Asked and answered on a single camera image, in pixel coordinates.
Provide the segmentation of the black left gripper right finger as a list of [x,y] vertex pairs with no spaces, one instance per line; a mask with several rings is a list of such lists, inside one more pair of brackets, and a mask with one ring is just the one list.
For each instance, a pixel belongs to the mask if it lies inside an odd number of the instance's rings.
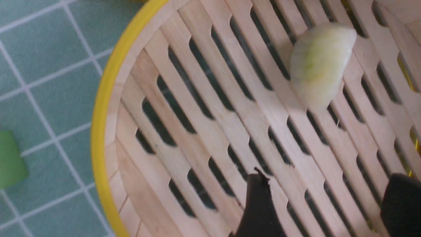
[[419,237],[420,181],[401,173],[392,174],[383,197],[381,219],[391,237]]

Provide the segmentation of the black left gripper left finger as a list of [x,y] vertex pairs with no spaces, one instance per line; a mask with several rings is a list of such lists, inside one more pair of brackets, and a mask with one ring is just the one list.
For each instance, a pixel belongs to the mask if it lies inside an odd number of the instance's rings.
[[235,237],[285,237],[272,200],[269,178],[259,168],[247,176],[244,213]]

